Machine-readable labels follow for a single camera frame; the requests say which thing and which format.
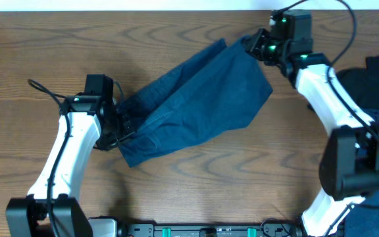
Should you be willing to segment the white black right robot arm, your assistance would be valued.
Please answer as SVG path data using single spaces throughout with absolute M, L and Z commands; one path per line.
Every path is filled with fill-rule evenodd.
M 270 28 L 243 42 L 246 52 L 276 66 L 310 104 L 328 141 L 319 165 L 320 191 L 297 224 L 263 223 L 265 236 L 339 236 L 341 224 L 379 190 L 379 122 L 366 114 L 340 84 L 333 62 L 313 50 L 307 10 L 273 11 Z

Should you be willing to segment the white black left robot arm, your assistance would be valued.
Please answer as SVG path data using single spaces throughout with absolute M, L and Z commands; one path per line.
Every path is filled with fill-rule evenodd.
M 5 214 L 11 236 L 126 236 L 114 217 L 87 218 L 79 205 L 84 173 L 93 150 L 109 151 L 134 132 L 128 115 L 116 111 L 104 74 L 89 74 L 83 92 L 59 95 L 29 79 L 59 106 L 59 128 L 45 166 L 26 197 L 10 199 Z

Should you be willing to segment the dark blue denim shorts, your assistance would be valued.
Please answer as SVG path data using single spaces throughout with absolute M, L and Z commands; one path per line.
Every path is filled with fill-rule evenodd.
M 247 127 L 272 93 L 238 40 L 220 39 L 130 96 L 118 110 L 136 131 L 120 144 L 129 167 Z

